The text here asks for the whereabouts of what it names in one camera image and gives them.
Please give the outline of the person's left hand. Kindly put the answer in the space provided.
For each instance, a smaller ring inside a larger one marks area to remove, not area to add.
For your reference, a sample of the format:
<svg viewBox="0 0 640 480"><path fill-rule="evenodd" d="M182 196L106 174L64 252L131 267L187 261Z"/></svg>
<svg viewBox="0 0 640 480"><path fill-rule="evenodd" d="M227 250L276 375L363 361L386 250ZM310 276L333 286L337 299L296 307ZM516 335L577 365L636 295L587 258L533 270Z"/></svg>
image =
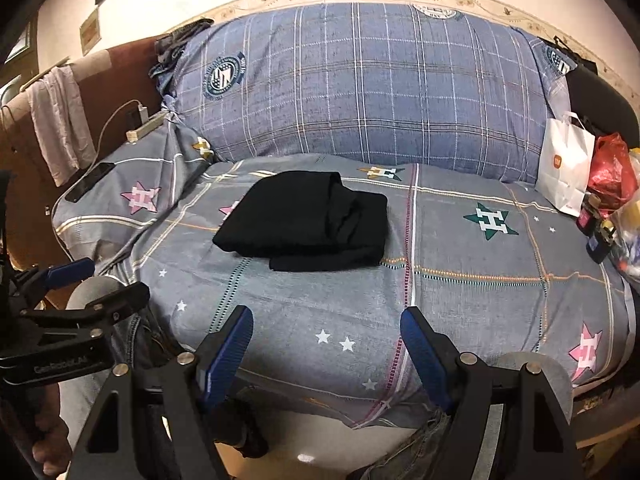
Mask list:
<svg viewBox="0 0 640 480"><path fill-rule="evenodd" d="M1 393L1 429L29 479L56 479L72 458L58 384Z"/></svg>

